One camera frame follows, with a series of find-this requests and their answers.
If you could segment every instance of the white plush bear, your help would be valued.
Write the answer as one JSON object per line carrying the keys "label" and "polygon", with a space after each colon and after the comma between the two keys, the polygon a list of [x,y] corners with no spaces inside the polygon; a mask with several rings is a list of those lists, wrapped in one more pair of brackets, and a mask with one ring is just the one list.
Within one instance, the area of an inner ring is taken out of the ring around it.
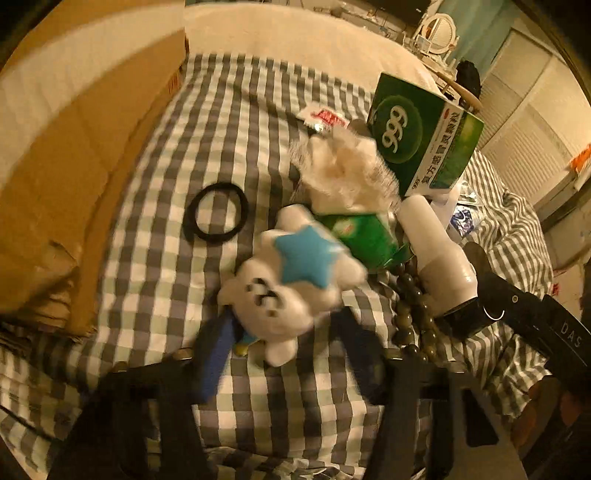
{"label": "white plush bear", "polygon": [[277,228],[261,235],[253,258],[217,296],[248,334],[265,341],[265,359],[276,367],[295,357],[297,337],[312,328],[314,317],[337,307],[341,292],[367,276],[301,205],[283,208]]}

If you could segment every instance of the metal ring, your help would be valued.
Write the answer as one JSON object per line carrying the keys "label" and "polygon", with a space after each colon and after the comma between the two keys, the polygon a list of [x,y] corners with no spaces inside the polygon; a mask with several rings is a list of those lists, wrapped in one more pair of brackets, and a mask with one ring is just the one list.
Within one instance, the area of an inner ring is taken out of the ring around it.
{"label": "metal ring", "polygon": [[503,310],[503,313],[501,313],[501,316],[498,317],[497,319],[494,319],[493,317],[491,317],[490,315],[488,315],[488,312],[486,311],[486,308],[482,307],[482,310],[484,310],[485,315],[488,318],[490,318],[493,322],[497,322],[497,321],[501,320],[505,316],[505,310]]}

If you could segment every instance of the plush toy face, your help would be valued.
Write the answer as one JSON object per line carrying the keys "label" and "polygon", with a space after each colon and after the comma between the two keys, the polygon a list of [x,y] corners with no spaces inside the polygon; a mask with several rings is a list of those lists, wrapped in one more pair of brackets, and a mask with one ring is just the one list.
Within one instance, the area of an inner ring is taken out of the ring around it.
{"label": "plush toy face", "polygon": [[220,303],[231,304],[242,326],[261,340],[283,342],[313,324],[308,305],[292,288],[277,283],[272,270],[251,258],[224,283]]}

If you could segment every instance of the black hair tie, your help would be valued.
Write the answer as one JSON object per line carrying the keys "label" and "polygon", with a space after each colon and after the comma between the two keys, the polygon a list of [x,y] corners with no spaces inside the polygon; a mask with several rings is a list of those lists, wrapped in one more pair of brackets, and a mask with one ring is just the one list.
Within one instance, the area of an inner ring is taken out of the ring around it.
{"label": "black hair tie", "polygon": [[[201,200],[211,192],[228,192],[228,193],[236,193],[238,195],[239,203],[240,203],[240,220],[236,224],[236,226],[224,233],[206,233],[199,228],[197,224],[197,209],[199,208],[199,204]],[[246,224],[246,219],[248,217],[248,200],[246,199],[246,195],[244,195],[244,191],[238,186],[229,181],[219,181],[217,183],[212,183],[208,185],[203,190],[201,190],[195,198],[191,200],[189,206],[186,208],[185,213],[183,215],[183,232],[187,240],[193,243],[193,236],[199,237],[201,240],[204,240],[208,244],[219,245],[224,242],[227,242],[231,238],[233,238]]]}

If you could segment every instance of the closet door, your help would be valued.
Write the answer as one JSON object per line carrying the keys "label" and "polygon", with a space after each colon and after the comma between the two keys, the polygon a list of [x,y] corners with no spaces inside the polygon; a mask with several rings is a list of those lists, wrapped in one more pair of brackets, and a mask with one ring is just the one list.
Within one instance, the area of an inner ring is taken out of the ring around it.
{"label": "closet door", "polygon": [[512,30],[481,101],[479,147],[507,187],[540,203],[591,141],[591,108],[576,79],[551,48]]}

